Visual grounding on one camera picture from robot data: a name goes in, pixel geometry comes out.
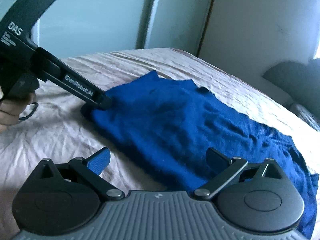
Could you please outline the person's left hand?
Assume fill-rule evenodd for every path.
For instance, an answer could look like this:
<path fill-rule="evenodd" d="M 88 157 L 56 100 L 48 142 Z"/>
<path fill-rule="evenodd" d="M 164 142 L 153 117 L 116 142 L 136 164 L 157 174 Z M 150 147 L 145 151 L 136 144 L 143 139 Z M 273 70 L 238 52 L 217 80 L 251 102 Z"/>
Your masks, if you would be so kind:
<path fill-rule="evenodd" d="M 34 101 L 35 96 L 35 92 L 32 92 L 20 100 L 1 101 L 1 132 L 18 123 L 20 114 Z"/>

